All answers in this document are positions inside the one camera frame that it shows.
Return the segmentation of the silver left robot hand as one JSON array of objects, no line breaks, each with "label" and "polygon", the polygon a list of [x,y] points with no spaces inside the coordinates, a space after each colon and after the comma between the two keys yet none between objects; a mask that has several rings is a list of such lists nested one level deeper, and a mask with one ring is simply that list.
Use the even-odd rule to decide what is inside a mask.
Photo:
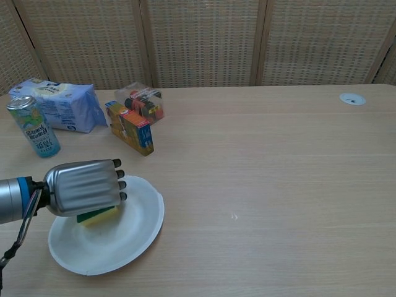
[{"label": "silver left robot hand", "polygon": [[44,177],[40,204],[54,215],[72,217],[117,206],[127,199],[120,159],[55,166]]}]

